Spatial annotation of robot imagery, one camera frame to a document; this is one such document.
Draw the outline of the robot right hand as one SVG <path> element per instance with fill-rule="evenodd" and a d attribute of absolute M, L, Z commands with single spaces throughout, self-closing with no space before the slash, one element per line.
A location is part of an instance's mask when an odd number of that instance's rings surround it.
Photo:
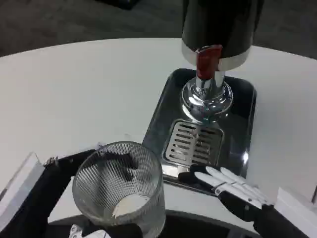
<path fill-rule="evenodd" d="M 275 203 L 229 169 L 193 164 L 178 179 L 212 192 L 236 217 L 252 222 L 263 238 L 315 238 L 317 206 L 301 194 L 279 188 Z"/>

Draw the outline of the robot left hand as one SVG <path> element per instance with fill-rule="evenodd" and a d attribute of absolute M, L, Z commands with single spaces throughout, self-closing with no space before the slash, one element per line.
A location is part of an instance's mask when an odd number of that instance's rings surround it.
<path fill-rule="evenodd" d="M 52 157 L 42 164 L 30 154 L 0 195 L 0 236 L 2 238 L 141 238 L 133 223 L 97 226 L 79 217 L 48 222 L 48 217 L 75 176 L 80 165 L 97 148 Z"/>

